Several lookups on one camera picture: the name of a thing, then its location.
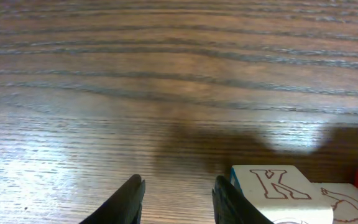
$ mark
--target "white block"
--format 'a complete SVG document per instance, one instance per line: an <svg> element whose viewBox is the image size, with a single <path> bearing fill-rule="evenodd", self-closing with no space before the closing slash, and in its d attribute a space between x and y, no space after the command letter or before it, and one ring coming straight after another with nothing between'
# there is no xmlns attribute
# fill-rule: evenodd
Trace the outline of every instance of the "white block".
<svg viewBox="0 0 358 224"><path fill-rule="evenodd" d="M331 204L334 223L358 224L358 189L352 184L313 183Z"/></svg>
<svg viewBox="0 0 358 224"><path fill-rule="evenodd" d="M233 166L231 183L274 223L333 223L330 204L295 166Z"/></svg>

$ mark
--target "table surface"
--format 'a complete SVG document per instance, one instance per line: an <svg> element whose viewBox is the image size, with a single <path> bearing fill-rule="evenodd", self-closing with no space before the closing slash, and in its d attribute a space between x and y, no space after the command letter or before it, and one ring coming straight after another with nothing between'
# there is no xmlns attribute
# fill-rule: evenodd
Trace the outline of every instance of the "table surface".
<svg viewBox="0 0 358 224"><path fill-rule="evenodd" d="M358 165L358 0L0 0L0 223L214 223L233 164Z"/></svg>

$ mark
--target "wooden table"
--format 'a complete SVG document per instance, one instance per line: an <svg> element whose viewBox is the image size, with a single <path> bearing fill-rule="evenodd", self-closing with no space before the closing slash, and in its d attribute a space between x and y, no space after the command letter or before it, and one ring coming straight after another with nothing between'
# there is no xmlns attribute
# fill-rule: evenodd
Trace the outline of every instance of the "wooden table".
<svg viewBox="0 0 358 224"><path fill-rule="evenodd" d="M0 1L0 223L214 223L214 178L358 165L358 0Z"/></svg>

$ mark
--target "wood grain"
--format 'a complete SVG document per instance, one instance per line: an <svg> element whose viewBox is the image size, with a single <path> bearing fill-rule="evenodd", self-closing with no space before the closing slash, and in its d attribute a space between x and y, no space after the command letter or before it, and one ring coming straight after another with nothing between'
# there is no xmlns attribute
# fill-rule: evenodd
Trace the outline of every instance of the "wood grain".
<svg viewBox="0 0 358 224"><path fill-rule="evenodd" d="M358 165L358 0L0 1L0 223L214 223L214 178Z"/></svg>

